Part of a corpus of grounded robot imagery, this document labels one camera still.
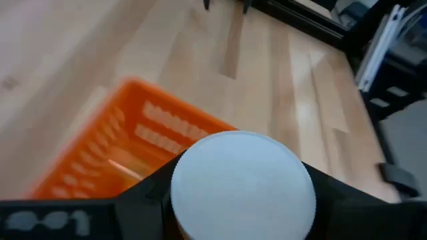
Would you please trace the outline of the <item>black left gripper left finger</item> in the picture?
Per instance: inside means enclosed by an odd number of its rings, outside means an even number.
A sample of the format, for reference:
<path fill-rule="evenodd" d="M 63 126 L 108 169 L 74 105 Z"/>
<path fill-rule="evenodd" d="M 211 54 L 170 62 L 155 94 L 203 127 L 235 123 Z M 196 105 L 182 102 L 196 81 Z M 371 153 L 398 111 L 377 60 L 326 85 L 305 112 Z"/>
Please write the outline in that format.
<path fill-rule="evenodd" d="M 181 156 L 117 196 L 121 240 L 185 240 L 171 206 L 171 178 Z"/>

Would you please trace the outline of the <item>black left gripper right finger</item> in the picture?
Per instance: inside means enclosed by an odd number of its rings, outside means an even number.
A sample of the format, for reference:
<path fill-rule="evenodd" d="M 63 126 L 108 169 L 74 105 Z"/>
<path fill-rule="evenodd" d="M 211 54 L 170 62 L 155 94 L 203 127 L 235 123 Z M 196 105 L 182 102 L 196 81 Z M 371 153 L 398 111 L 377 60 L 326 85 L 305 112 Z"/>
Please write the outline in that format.
<path fill-rule="evenodd" d="M 391 205 L 304 165 L 313 181 L 316 214 L 306 240 L 387 240 L 400 236 Z"/>

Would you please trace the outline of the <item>amber pill bottle white cap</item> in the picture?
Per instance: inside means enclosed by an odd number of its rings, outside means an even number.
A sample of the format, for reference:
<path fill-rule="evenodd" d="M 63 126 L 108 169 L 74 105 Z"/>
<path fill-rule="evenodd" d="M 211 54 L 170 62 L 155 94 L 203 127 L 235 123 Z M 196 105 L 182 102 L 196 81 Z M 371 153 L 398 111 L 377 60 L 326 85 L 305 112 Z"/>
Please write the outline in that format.
<path fill-rule="evenodd" d="M 191 240 L 304 240 L 316 194 L 304 164 L 265 135 L 226 131 L 179 158 L 171 205 Z"/>

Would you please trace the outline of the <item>orange plastic basket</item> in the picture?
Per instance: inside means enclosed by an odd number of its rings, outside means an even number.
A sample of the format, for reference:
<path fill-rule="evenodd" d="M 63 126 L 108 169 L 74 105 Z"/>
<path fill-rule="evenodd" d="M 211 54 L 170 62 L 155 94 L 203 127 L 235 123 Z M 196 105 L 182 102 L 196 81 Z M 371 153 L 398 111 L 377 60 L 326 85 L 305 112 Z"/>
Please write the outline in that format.
<path fill-rule="evenodd" d="M 115 196 L 199 139 L 232 130 L 157 85 L 128 77 L 60 154 L 30 197 Z"/>

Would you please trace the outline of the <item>white panel strip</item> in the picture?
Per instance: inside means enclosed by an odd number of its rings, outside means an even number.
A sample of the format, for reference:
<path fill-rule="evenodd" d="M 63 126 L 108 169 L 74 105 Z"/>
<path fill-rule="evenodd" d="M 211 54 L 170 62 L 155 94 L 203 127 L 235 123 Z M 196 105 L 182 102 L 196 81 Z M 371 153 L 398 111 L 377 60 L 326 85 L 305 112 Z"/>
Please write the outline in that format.
<path fill-rule="evenodd" d="M 417 14 L 416 8 L 395 5 L 382 18 L 356 74 L 355 81 L 361 92 L 369 92 L 389 50 L 401 53 L 404 44 L 408 44 L 406 35 L 418 20 Z"/>

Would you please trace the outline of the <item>black table frame rail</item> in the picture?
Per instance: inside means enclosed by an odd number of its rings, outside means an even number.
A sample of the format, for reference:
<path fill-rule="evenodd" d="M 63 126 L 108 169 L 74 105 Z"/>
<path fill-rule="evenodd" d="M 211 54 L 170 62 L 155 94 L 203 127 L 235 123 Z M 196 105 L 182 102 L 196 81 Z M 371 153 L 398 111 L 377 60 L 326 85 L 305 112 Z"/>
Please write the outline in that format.
<path fill-rule="evenodd" d="M 347 30 L 296 0 L 253 0 L 252 7 L 341 51 Z"/>

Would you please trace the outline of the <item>black frame post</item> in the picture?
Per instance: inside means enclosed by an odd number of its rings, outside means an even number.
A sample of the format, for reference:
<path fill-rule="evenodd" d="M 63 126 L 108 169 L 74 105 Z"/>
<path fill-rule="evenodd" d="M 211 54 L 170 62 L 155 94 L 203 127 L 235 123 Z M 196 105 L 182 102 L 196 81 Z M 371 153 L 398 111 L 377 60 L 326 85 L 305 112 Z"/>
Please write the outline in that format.
<path fill-rule="evenodd" d="M 427 101 L 427 0 L 377 0 L 345 36 L 346 51 L 358 72 L 382 18 L 395 5 L 418 10 L 402 52 L 386 54 L 367 93 L 360 91 L 371 117 L 383 120 L 418 101 Z"/>

